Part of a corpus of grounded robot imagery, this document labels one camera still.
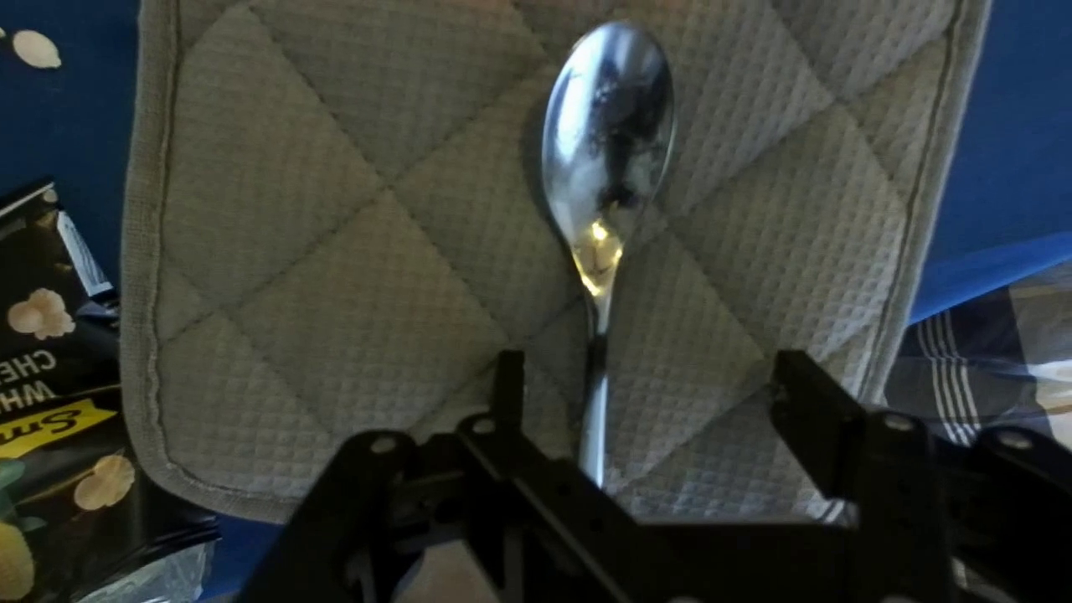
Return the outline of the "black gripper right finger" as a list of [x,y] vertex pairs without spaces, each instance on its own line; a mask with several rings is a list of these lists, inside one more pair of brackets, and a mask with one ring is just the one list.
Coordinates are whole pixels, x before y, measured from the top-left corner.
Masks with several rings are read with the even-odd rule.
[[874,415],[802,347],[773,355],[769,421],[825,497],[867,498],[867,469],[878,448]]

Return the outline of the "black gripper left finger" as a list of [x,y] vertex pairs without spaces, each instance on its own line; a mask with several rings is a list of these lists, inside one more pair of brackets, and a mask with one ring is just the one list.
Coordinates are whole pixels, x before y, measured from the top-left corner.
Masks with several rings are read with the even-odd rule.
[[495,359],[491,421],[495,421],[495,431],[508,442],[524,440],[524,400],[526,400],[526,355],[518,347],[505,347]]

